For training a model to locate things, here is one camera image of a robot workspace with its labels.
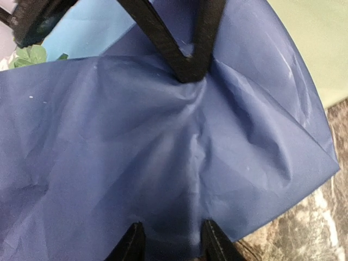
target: green leaf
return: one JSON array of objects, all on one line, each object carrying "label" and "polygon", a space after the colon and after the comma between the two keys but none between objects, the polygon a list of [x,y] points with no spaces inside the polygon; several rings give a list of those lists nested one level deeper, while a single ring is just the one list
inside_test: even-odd
[{"label": "green leaf", "polygon": [[22,59],[20,57],[17,57],[14,61],[15,68],[25,67],[25,66],[29,66],[29,65],[32,65],[32,63],[30,61],[27,61],[27,60]]},{"label": "green leaf", "polygon": [[32,64],[41,64],[45,63],[47,60],[47,53],[45,48],[43,48],[41,45],[33,45],[30,48],[30,62]]},{"label": "green leaf", "polygon": [[16,54],[24,60],[29,60],[28,48],[19,49],[17,48]]},{"label": "green leaf", "polygon": [[18,59],[18,57],[15,58],[15,59],[13,59],[12,62],[10,62],[10,64],[9,64],[9,69],[14,69],[14,68],[15,68],[15,61],[16,61],[17,59]]},{"label": "green leaf", "polygon": [[58,61],[60,60],[66,60],[68,59],[69,55],[67,55],[66,53],[63,53],[59,58],[58,58]]}]

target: marble surface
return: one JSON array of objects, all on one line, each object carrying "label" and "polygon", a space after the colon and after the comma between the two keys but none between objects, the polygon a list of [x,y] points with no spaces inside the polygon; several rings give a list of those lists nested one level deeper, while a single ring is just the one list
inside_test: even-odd
[{"label": "marble surface", "polygon": [[348,99],[327,110],[341,170],[273,222],[235,243],[247,261],[348,260]]}]

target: blue bag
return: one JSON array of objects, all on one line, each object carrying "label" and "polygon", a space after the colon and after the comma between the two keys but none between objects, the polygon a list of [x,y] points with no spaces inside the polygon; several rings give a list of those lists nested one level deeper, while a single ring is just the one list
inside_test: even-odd
[{"label": "blue bag", "polygon": [[[189,48],[197,1],[156,1]],[[266,0],[227,2],[204,80],[136,26],[100,57],[0,73],[0,259],[103,260],[132,222],[148,260],[238,240],[338,171],[311,77]]]}]

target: blue fabric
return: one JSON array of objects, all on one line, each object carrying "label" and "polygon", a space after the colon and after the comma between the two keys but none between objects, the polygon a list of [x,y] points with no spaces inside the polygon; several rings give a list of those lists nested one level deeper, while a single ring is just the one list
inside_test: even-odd
[{"label": "blue fabric", "polygon": [[[189,48],[196,1],[157,1]],[[100,57],[0,73],[0,259],[200,254],[202,220],[253,232],[337,170],[315,86],[264,0],[230,0],[206,78],[180,84],[138,27]]]}]

